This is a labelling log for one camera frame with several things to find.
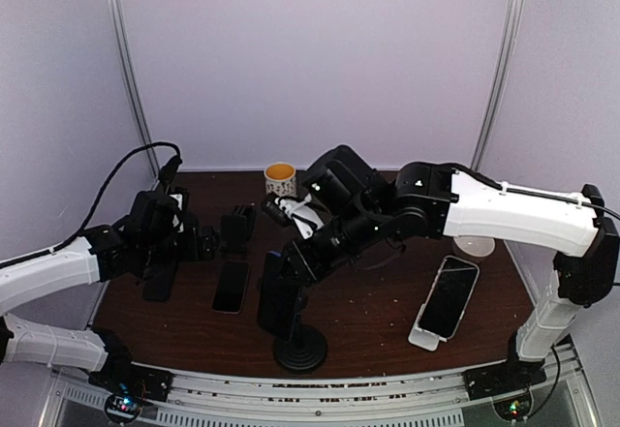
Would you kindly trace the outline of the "pink-edged dark smartphone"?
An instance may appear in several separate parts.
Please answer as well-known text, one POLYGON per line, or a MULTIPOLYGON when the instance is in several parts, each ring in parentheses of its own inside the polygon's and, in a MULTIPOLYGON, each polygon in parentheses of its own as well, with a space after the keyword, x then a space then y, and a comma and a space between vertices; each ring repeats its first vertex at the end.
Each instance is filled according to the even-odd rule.
POLYGON ((217 313, 237 315, 241 312, 250 265, 245 261, 226 261, 221 269, 211 309, 217 313))

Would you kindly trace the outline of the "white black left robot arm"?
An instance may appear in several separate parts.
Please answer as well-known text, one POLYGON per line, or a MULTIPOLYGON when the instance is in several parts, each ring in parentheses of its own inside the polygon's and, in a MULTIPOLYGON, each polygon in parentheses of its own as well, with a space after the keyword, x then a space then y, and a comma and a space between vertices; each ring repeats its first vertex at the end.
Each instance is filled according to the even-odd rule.
POLYGON ((80 231, 66 245, 1 265, 1 360, 79 369, 114 394, 144 383, 122 341, 105 329, 70 330, 23 320, 13 309, 82 285, 132 275, 156 281, 181 262, 212 260, 219 236, 189 212, 188 194, 141 191, 130 213, 113 225, 80 231))

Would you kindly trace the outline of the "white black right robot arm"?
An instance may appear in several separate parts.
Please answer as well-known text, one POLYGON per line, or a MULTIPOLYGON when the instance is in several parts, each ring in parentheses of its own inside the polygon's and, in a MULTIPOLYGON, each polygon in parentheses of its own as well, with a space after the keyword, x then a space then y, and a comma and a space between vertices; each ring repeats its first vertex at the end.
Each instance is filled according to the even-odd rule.
POLYGON ((557 194, 492 180, 457 163, 413 162, 387 181, 347 145, 328 150, 302 184, 330 213, 328 224, 288 242, 283 279, 321 282, 343 263, 390 238, 486 237, 554 251, 544 297, 511 336, 507 359, 465 373, 474 397, 543 378, 543 363, 577 312, 612 290, 619 233, 600 191, 557 194))

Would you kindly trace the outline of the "black smartphone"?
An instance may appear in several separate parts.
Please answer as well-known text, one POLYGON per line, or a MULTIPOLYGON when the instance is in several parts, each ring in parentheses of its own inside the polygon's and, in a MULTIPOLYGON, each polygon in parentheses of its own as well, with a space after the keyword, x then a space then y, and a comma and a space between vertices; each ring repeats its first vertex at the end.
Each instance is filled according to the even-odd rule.
POLYGON ((142 298, 151 302, 166 302, 171 298, 171 290, 177 270, 177 263, 170 262, 151 270, 152 274, 145 281, 142 298))

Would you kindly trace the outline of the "blue smartphone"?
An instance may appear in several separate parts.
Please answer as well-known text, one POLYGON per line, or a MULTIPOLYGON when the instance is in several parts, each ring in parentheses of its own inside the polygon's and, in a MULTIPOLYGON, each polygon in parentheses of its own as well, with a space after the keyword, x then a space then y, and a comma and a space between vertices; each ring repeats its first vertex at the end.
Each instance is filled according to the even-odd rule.
POLYGON ((286 265, 279 254, 268 252, 265 255, 257 325, 273 337, 288 342, 295 325, 298 286, 281 277, 286 265))

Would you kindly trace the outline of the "black front phone stand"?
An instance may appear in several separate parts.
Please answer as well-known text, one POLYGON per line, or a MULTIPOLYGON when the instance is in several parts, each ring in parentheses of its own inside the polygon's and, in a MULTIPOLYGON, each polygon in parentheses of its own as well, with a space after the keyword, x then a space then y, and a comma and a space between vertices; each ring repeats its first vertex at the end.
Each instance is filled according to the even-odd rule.
POLYGON ((316 327, 304 324, 301 315, 294 315, 291 338, 287 342, 276 339, 272 346, 275 362, 287 372, 298 375, 319 369, 328 353, 326 336, 316 327))

